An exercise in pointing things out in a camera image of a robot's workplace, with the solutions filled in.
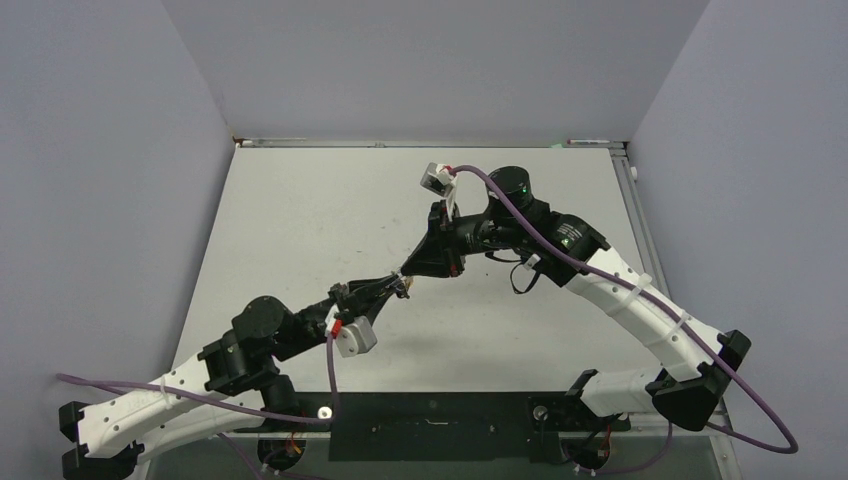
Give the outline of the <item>perforated metal keyring disc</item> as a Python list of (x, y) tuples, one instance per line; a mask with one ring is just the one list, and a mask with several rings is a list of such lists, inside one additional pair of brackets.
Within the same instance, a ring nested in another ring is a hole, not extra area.
[(393, 271), (393, 281), (390, 290), (400, 299), (410, 298), (410, 289), (414, 283), (414, 277), (403, 274), (400, 270)]

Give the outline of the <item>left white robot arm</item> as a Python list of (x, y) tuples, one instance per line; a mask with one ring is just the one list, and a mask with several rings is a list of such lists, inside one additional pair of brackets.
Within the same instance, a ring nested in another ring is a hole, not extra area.
[[(273, 296), (259, 296), (219, 339), (147, 383), (59, 375), (62, 382), (115, 395), (60, 407), (59, 429), (74, 444), (62, 456), (63, 477), (126, 479), (176, 446), (264, 423), (274, 430), (331, 425), (341, 411), (333, 353), (370, 351), (377, 315), (392, 297), (408, 297), (411, 284), (400, 273), (338, 283), (326, 299), (297, 312)], [(326, 348), (331, 403), (311, 412), (278, 365), (319, 345)]]

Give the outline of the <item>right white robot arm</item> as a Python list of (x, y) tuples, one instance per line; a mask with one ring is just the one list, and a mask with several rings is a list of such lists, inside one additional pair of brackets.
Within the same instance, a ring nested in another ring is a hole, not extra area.
[(440, 196), (427, 232), (403, 263), (410, 277), (451, 278), (468, 256), (511, 250), (535, 277), (545, 276), (595, 305), (631, 334), (659, 364), (625, 372), (585, 371), (568, 391), (567, 419), (589, 428), (601, 418), (657, 413), (673, 425), (701, 431), (750, 349), (743, 333), (722, 333), (673, 305), (647, 274), (637, 273), (607, 239), (581, 218), (537, 199), (518, 166), (488, 176), (486, 209), (462, 215), (453, 168), (431, 163), (423, 188)]

